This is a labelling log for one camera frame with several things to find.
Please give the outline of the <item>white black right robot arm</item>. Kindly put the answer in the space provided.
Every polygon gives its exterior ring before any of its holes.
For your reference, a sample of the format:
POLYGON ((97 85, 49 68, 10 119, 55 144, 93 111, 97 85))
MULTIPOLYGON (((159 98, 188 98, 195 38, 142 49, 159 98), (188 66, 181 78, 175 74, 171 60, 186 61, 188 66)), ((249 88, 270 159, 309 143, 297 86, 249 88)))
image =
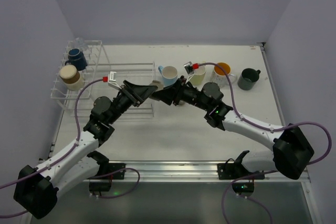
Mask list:
POLYGON ((220 164, 224 179, 247 175, 260 176, 260 172, 276 171, 290 179, 298 179, 310 162, 314 150, 299 127, 276 131, 277 126, 236 114, 223 101, 223 94, 216 83, 208 82, 201 90, 180 77, 173 85, 156 91, 152 98, 167 105, 180 101, 206 111, 206 122, 213 128, 234 132, 265 146, 266 151, 243 151, 232 162, 220 164))

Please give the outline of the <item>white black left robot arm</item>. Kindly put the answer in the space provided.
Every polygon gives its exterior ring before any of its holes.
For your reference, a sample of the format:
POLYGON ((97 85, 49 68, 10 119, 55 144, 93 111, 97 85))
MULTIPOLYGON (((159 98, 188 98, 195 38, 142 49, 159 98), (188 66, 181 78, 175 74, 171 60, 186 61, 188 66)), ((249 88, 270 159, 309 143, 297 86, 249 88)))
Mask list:
POLYGON ((76 126, 77 135, 64 148, 35 167, 26 165, 15 183, 14 200, 36 219, 47 216, 58 199, 86 179, 111 179, 127 170, 112 170, 109 160, 97 149, 114 132, 113 123, 130 107, 140 106, 156 86, 124 81, 117 96, 95 99, 84 127, 76 126))

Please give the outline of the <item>white patterned orange-inside mug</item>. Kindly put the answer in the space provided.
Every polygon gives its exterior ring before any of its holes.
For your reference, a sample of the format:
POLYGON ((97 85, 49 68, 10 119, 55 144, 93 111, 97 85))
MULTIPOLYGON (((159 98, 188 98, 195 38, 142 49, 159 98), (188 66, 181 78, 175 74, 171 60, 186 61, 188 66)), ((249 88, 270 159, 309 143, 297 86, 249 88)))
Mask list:
POLYGON ((223 88, 229 85, 227 77, 231 83, 236 82, 238 79, 237 76, 232 73, 230 65, 224 62, 218 62, 213 68, 210 82, 214 82, 218 84, 220 88, 223 88))

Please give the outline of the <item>light blue mug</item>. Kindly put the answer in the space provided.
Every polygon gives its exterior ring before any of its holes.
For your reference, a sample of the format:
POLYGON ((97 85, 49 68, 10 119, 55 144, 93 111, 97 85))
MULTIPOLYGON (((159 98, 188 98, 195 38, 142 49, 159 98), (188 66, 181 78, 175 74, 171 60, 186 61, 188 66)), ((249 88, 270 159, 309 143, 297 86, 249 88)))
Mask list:
POLYGON ((173 85, 177 81, 178 71, 173 66, 158 66, 158 71, 162 76, 164 87, 173 85))

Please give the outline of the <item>speckled beige small cup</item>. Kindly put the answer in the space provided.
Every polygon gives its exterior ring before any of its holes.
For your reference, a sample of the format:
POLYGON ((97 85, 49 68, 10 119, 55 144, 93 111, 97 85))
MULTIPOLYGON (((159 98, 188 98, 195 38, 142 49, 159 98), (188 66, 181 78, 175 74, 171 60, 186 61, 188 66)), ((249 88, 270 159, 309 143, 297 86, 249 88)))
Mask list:
POLYGON ((186 104, 186 102, 184 101, 179 101, 179 103, 177 104, 178 106, 184 106, 186 104))

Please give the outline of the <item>dark teal wave mug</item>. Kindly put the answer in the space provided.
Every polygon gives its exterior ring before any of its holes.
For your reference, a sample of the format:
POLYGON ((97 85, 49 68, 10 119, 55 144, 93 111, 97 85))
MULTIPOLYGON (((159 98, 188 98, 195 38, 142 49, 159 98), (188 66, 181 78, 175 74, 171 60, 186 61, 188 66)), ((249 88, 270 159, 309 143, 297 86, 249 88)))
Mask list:
POLYGON ((260 73, 260 70, 255 70, 252 68, 244 69, 238 79, 238 86, 245 91, 251 90, 259 80, 260 73))

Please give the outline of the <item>grey small cup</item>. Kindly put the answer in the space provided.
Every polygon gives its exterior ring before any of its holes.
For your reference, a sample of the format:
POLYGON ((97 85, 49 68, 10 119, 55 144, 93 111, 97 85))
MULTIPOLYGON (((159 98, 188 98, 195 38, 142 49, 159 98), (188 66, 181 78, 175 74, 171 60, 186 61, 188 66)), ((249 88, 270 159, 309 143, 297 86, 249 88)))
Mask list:
POLYGON ((157 87, 157 90, 156 91, 160 91, 164 88, 164 85, 161 81, 157 81, 157 80, 153 80, 151 83, 150 83, 151 86, 156 86, 157 87))

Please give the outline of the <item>pale yellow mug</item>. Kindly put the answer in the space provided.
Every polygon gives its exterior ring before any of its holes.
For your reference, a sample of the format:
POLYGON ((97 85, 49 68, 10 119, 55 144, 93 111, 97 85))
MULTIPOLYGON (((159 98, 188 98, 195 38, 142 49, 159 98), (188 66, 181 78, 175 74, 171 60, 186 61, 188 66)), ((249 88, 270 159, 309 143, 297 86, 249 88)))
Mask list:
POLYGON ((199 86, 202 84, 206 74, 205 66, 200 66, 198 69, 194 70, 194 75, 190 79, 190 83, 194 86, 199 86))

